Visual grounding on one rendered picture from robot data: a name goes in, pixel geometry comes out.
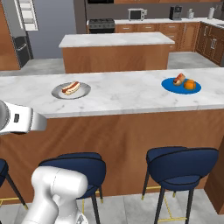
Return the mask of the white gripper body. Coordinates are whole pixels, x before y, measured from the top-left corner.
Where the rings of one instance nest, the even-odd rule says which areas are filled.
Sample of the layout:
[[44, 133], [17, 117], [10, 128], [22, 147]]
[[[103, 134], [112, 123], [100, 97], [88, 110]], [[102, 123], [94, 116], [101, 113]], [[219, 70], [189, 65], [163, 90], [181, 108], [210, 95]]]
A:
[[47, 126], [47, 119], [37, 113], [37, 112], [32, 112], [31, 113], [31, 128], [30, 131], [44, 131]]

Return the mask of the grey plate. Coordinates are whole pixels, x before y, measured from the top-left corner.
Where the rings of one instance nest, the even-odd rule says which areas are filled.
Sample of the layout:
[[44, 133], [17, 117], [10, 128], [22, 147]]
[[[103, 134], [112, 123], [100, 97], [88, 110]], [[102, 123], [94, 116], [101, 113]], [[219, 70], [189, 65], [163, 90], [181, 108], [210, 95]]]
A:
[[73, 99], [79, 99], [81, 97], [88, 95], [91, 90], [91, 87], [88, 84], [82, 82], [80, 84], [80, 88], [76, 92], [70, 95], [67, 95], [62, 92], [62, 88], [65, 88], [68, 85], [70, 85], [70, 82], [66, 82], [55, 87], [52, 90], [52, 96], [58, 99], [63, 99], [63, 100], [73, 100]]

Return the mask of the marble-topped wooden dining counter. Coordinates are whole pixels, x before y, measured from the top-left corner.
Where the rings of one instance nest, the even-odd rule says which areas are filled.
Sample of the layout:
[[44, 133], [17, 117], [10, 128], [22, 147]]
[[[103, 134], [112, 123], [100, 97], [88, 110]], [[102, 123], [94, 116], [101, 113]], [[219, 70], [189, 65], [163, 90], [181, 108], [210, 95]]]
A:
[[[174, 94], [161, 82], [176, 70], [0, 77], [0, 99], [33, 108], [47, 119], [42, 132], [0, 136], [0, 157], [27, 202], [39, 162], [69, 152], [96, 151], [107, 165], [107, 196], [140, 193], [150, 148], [220, 146], [224, 140], [224, 68], [186, 69], [197, 94]], [[79, 99], [52, 96], [60, 84], [91, 87]]]

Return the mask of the blue plate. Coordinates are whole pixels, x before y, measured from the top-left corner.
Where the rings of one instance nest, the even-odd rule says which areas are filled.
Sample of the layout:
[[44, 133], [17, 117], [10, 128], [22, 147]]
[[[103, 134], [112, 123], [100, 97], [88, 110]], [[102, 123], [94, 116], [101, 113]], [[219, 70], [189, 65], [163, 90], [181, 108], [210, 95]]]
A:
[[185, 89], [184, 84], [175, 86], [173, 84], [173, 80], [174, 78], [165, 79], [161, 82], [161, 86], [167, 91], [173, 92], [175, 94], [180, 94], [180, 95], [192, 95], [192, 94], [198, 93], [201, 90], [201, 85], [198, 82], [196, 82], [195, 89]]

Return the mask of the orange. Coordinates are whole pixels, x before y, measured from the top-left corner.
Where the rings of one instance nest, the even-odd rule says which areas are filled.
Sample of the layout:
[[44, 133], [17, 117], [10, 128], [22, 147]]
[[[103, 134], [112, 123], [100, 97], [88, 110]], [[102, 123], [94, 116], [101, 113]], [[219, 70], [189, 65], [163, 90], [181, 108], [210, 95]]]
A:
[[186, 80], [184, 82], [184, 88], [188, 90], [192, 90], [196, 88], [196, 82], [194, 80]]

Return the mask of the hot dog with white drizzle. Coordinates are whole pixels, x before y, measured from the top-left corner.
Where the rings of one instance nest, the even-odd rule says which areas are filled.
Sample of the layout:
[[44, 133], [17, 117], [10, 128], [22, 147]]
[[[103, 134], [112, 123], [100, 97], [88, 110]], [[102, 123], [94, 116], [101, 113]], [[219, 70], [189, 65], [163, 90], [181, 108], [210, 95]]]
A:
[[63, 87], [61, 92], [65, 95], [71, 95], [80, 88], [81, 84], [78, 81], [72, 82], [70, 85]]

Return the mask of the navy blue bar stool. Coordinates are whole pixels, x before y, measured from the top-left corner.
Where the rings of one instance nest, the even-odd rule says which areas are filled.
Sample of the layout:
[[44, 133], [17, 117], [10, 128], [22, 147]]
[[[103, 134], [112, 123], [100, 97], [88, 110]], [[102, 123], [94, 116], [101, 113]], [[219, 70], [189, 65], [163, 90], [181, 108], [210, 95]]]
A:
[[106, 163], [99, 153], [67, 153], [46, 159], [40, 162], [39, 166], [53, 166], [84, 174], [87, 177], [88, 185], [87, 191], [80, 197], [80, 200], [84, 200], [88, 197], [92, 199], [96, 224], [101, 224], [96, 201], [96, 191], [99, 191], [101, 202], [103, 202], [102, 183], [106, 176]]
[[0, 158], [0, 187], [3, 185], [5, 180], [8, 181], [8, 183], [10, 184], [10, 187], [12, 188], [14, 193], [17, 195], [18, 199], [23, 204], [24, 208], [28, 209], [28, 206], [26, 205], [20, 191], [16, 187], [15, 183], [13, 182], [9, 174], [9, 166], [7, 162], [4, 159]]
[[165, 146], [147, 151], [147, 171], [142, 198], [144, 198], [149, 178], [152, 178], [161, 186], [154, 224], [158, 224], [166, 190], [174, 193], [189, 192], [185, 224], [189, 223], [194, 189], [200, 183], [200, 180], [214, 168], [218, 156], [219, 151], [211, 147]]

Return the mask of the marble-topped wooden kitchen island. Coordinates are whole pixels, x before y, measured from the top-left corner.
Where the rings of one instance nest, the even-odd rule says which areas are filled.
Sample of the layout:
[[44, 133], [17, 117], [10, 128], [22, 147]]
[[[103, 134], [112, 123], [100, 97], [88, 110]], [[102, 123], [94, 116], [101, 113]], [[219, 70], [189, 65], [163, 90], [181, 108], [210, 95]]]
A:
[[175, 42], [161, 32], [69, 34], [60, 42], [67, 74], [165, 70]]

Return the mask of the black stove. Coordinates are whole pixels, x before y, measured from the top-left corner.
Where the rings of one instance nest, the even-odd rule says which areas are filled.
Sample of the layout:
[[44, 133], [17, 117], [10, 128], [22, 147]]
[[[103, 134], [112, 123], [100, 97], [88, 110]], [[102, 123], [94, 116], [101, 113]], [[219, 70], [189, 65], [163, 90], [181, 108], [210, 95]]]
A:
[[116, 24], [113, 18], [90, 19], [88, 22], [88, 29], [92, 34], [114, 33], [115, 28]]

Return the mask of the black range hood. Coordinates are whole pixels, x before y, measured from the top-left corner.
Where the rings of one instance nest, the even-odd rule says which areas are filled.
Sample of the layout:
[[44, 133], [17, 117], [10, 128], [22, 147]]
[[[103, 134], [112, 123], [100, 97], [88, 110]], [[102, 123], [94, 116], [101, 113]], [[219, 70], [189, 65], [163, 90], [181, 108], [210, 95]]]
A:
[[113, 4], [114, 0], [87, 0], [89, 4]]

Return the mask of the hot dog in brown bun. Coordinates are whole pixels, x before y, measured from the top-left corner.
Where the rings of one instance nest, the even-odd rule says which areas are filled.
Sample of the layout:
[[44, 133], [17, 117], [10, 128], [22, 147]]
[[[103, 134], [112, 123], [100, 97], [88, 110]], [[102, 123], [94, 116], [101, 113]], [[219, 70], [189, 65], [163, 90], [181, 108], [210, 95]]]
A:
[[186, 79], [186, 77], [185, 77], [182, 73], [180, 73], [180, 74], [173, 80], [173, 84], [174, 84], [175, 86], [180, 86], [180, 85], [184, 82], [185, 79]]

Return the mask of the wooden base cupboard run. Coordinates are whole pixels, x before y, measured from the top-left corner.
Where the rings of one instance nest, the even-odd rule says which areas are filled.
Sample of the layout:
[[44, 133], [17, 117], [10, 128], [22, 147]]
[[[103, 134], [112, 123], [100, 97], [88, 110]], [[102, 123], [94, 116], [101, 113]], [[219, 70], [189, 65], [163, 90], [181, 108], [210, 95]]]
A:
[[224, 54], [224, 29], [200, 23], [195, 51], [220, 66]]
[[116, 32], [161, 32], [175, 42], [171, 52], [193, 52], [197, 39], [199, 22], [159, 24], [117, 24]]

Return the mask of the black coffee machine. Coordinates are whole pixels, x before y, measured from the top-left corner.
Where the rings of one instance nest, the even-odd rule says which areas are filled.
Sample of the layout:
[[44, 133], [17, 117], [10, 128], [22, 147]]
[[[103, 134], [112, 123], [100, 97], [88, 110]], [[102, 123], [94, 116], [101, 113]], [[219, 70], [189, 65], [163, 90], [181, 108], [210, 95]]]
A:
[[180, 20], [181, 19], [181, 13], [182, 13], [182, 6], [172, 6], [170, 8], [170, 20]]

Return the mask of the black wall oven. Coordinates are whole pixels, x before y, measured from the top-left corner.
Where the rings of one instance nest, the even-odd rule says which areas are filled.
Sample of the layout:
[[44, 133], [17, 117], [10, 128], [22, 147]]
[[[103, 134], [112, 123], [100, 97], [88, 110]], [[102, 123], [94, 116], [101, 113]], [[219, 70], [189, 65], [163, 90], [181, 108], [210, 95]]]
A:
[[26, 37], [16, 37], [13, 41], [19, 65], [23, 67], [31, 59]]

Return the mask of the wooden wall cupboard run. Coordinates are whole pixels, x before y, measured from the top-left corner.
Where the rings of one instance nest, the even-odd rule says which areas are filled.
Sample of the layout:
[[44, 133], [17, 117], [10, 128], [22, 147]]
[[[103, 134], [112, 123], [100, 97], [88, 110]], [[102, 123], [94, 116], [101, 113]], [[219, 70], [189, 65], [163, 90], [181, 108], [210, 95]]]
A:
[[212, 3], [223, 0], [114, 0], [114, 4]]

